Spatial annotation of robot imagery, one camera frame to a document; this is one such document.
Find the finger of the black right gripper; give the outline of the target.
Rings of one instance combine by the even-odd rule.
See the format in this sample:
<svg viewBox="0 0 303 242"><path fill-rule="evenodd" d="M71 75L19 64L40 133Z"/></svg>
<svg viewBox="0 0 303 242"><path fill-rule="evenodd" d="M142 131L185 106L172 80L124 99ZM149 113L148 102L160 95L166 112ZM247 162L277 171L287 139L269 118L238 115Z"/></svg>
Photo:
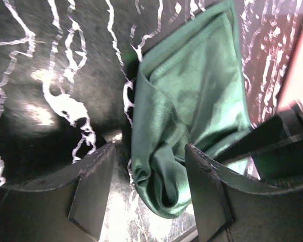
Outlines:
<svg viewBox="0 0 303 242"><path fill-rule="evenodd" d="M303 113L283 111L233 143L214 160L252 157L261 180L303 175Z"/></svg>

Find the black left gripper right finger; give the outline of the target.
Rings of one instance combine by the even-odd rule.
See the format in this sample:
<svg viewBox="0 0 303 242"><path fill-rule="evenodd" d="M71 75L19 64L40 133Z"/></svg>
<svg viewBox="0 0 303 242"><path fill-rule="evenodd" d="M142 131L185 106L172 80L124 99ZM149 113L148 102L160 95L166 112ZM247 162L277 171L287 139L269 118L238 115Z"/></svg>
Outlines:
<svg viewBox="0 0 303 242"><path fill-rule="evenodd" d="M199 241L303 241L303 176L260 182L191 144L185 164Z"/></svg>

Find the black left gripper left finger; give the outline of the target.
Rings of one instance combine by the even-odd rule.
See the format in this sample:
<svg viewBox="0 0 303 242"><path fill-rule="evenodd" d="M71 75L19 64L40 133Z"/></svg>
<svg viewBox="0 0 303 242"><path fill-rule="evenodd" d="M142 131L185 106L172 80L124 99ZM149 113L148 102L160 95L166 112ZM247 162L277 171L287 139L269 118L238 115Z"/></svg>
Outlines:
<svg viewBox="0 0 303 242"><path fill-rule="evenodd" d="M0 241L98 241L115 146L23 186L0 188Z"/></svg>

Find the dark green cloth napkin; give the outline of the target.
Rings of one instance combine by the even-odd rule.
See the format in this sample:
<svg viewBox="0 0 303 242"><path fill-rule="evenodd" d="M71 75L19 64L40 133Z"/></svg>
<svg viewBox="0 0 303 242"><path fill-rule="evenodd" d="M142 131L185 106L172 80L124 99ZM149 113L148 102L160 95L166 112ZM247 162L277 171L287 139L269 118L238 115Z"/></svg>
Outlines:
<svg viewBox="0 0 303 242"><path fill-rule="evenodd" d="M135 82L131 169L155 214L191 202L185 146L214 157L251 129L233 1L210 6L154 46Z"/></svg>

